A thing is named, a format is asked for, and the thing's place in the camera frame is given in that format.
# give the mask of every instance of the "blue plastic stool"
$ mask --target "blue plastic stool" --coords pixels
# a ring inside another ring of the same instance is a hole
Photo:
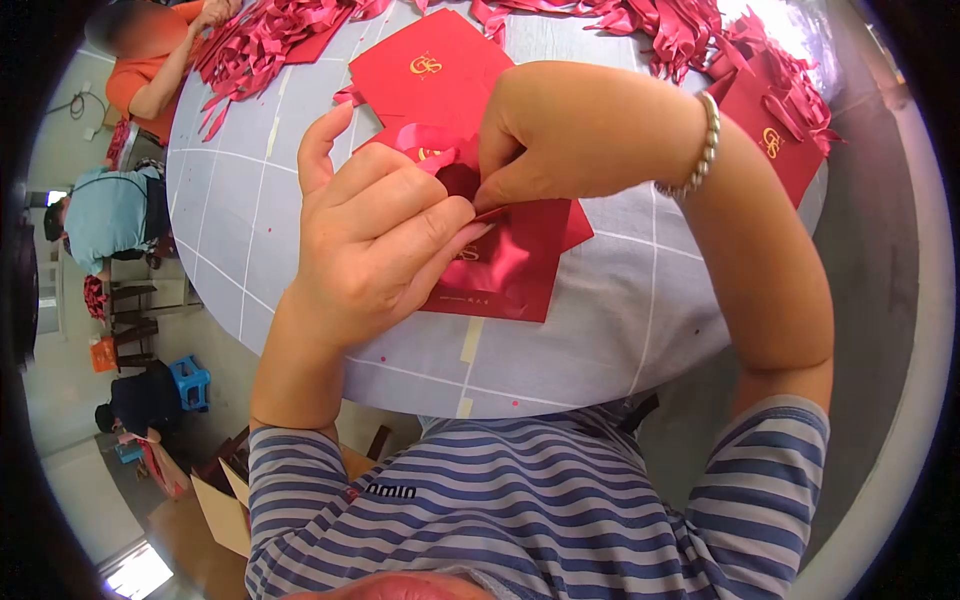
[[[120,462],[124,465],[132,463],[138,458],[143,458],[143,448],[140,447],[140,444],[118,444],[113,449],[116,450]]]
[[[193,354],[172,363],[170,371],[180,391],[183,410],[206,412],[209,406],[206,403],[206,385],[210,383],[210,371],[198,367]]]

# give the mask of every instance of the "bracelet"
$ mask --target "bracelet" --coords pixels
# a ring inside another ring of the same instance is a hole
[[[716,101],[705,90],[699,92],[697,98],[704,103],[704,107],[707,109],[707,143],[704,145],[704,152],[700,156],[700,160],[697,161],[696,168],[693,169],[693,173],[690,174],[690,178],[686,180],[683,187],[654,181],[654,186],[658,192],[673,198],[678,203],[683,202],[687,194],[697,191],[700,184],[704,182],[704,177],[710,172],[710,165],[716,158],[717,141],[720,139],[720,109],[717,107]]]

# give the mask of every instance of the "red envelope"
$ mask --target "red envelope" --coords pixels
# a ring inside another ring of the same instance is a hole
[[[462,16],[441,9],[354,59],[350,72],[384,126],[430,123],[470,137],[496,77],[512,66]]]
[[[387,127],[382,132],[378,133],[374,137],[370,138],[367,143],[379,142],[387,146],[392,146],[396,140],[396,130],[399,127]],[[433,149],[424,149],[420,147],[408,148],[402,151],[408,157],[410,157],[415,162],[420,162],[425,160],[430,156],[436,156],[440,153],[439,150]],[[471,157],[469,160],[470,164],[475,164],[476,159]],[[469,173],[464,173],[463,171],[458,171],[454,169],[456,165],[450,165],[440,169],[437,172],[437,178],[444,184],[446,191],[451,196],[463,196],[471,202],[473,202],[473,196],[476,193],[477,188],[480,186],[480,176],[476,171],[470,171]],[[487,218],[492,216],[494,213],[503,210],[503,207],[496,210],[489,211],[483,215],[479,215],[477,221],[486,221]],[[580,246],[587,240],[593,237],[593,227],[590,226],[590,221],[587,219],[587,214],[584,212],[583,206],[580,204],[579,200],[570,201],[570,212],[566,220],[566,232],[564,233],[564,242],[561,245],[561,252],[566,252],[571,248]]]
[[[451,195],[472,199],[480,185],[476,135],[464,139],[443,127],[408,124],[371,141],[408,155]],[[569,200],[543,200],[478,216],[495,227],[450,263],[421,310],[543,323],[570,213]]]
[[[420,310],[546,321],[569,200],[512,204],[450,263]]]
[[[770,160],[780,183],[794,208],[800,206],[806,188],[816,175],[824,155],[809,131],[803,128],[800,115],[792,107],[781,105],[793,120],[803,140],[786,128],[768,109],[764,96],[776,96],[762,55],[748,61],[747,69],[733,71],[709,88],[720,110],[739,125]]]
[[[593,228],[587,220],[587,214],[579,200],[570,201],[570,214],[566,218],[566,234],[564,235],[564,252],[580,246],[593,237]]]

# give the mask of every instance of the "electrical cable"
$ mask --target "electrical cable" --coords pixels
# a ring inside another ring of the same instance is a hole
[[[45,116],[48,114],[53,114],[54,112],[63,110],[65,108],[69,108],[70,118],[73,119],[74,121],[79,121],[81,118],[83,118],[84,112],[86,111],[86,102],[84,101],[84,96],[90,96],[91,98],[99,102],[100,107],[104,110],[104,118],[100,119],[100,127],[98,127],[96,131],[96,132],[100,132],[100,130],[104,128],[104,119],[107,118],[107,105],[105,105],[104,101],[98,98],[96,94],[90,93],[88,91],[77,92],[76,94],[73,95],[73,98],[70,99],[70,102],[66,104],[62,104],[58,107],[53,107],[47,110],[46,112],[44,112],[43,114]]]

